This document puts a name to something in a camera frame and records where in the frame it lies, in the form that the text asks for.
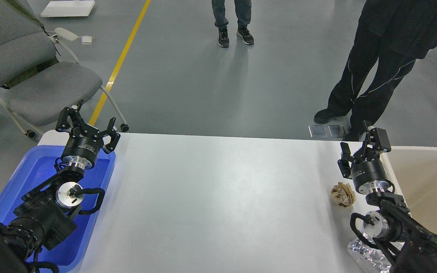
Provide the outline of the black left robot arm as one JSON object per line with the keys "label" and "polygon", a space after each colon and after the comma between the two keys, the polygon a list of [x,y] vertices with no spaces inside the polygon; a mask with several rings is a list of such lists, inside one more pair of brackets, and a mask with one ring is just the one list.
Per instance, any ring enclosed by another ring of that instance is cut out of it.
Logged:
{"label": "black left robot arm", "polygon": [[0,273],[38,273],[41,268],[59,272],[55,263],[39,261],[38,254],[67,239],[77,229],[76,216],[101,208],[105,190],[83,188],[79,182],[95,166],[100,150],[114,152],[120,134],[114,128],[116,118],[103,131],[87,124],[80,116],[82,104],[80,100],[60,112],[55,129],[69,138],[55,160],[55,175],[22,196],[14,220],[0,223]]}

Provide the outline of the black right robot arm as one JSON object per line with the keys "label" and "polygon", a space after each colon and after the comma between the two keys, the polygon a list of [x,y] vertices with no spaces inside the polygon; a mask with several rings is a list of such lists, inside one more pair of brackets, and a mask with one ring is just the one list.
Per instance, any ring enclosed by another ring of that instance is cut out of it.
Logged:
{"label": "black right robot arm", "polygon": [[342,176],[351,179],[356,192],[378,210],[366,215],[352,213],[350,227],[367,246],[381,250],[394,273],[437,273],[437,234],[410,215],[402,195],[390,191],[390,181],[380,154],[391,151],[384,129],[363,121],[366,132],[362,147],[355,153],[341,142],[338,166]]}

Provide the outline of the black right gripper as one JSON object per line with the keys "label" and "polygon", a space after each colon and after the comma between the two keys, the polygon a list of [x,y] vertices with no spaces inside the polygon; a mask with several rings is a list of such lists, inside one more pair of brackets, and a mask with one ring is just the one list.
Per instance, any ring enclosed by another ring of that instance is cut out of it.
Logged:
{"label": "black right gripper", "polygon": [[385,129],[375,127],[369,121],[363,121],[363,126],[366,132],[361,147],[363,162],[354,163],[350,146],[346,142],[340,142],[341,158],[338,160],[338,166],[344,178],[352,179],[356,192],[386,192],[393,183],[381,160],[375,159],[380,157],[380,154],[391,151],[390,140]]}

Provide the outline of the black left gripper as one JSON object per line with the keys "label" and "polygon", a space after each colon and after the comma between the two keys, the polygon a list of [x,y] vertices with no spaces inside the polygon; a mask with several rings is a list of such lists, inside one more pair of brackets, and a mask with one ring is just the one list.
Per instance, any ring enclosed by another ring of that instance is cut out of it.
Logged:
{"label": "black left gripper", "polygon": [[[109,120],[105,130],[97,128],[84,128],[85,121],[80,115],[84,100],[79,100],[74,107],[65,107],[59,114],[55,131],[69,133],[69,139],[63,150],[61,160],[66,165],[75,164],[81,169],[92,169],[95,166],[99,150],[106,154],[115,151],[120,139],[120,134],[114,129],[116,118]],[[110,141],[104,143],[104,138],[109,136]]]}

